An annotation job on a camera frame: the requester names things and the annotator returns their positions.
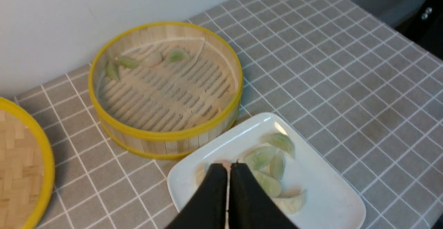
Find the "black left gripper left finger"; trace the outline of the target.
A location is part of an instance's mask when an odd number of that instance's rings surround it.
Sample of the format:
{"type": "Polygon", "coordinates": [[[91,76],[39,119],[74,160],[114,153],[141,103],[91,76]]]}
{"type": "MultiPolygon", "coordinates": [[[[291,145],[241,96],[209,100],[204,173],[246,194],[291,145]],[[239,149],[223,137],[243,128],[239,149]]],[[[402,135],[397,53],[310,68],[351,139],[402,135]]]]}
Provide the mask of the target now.
{"type": "Polygon", "coordinates": [[[209,166],[201,185],[167,229],[223,229],[226,224],[228,171],[209,166]]]}

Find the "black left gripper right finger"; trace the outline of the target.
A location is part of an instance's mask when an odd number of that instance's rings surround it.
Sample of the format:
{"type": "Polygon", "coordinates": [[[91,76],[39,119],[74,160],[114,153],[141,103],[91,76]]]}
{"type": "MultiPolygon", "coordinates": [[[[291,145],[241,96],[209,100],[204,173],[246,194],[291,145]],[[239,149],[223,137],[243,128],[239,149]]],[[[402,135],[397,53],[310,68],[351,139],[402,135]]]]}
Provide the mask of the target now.
{"type": "Polygon", "coordinates": [[[296,229],[264,192],[245,163],[233,163],[228,202],[230,229],[296,229]]]}

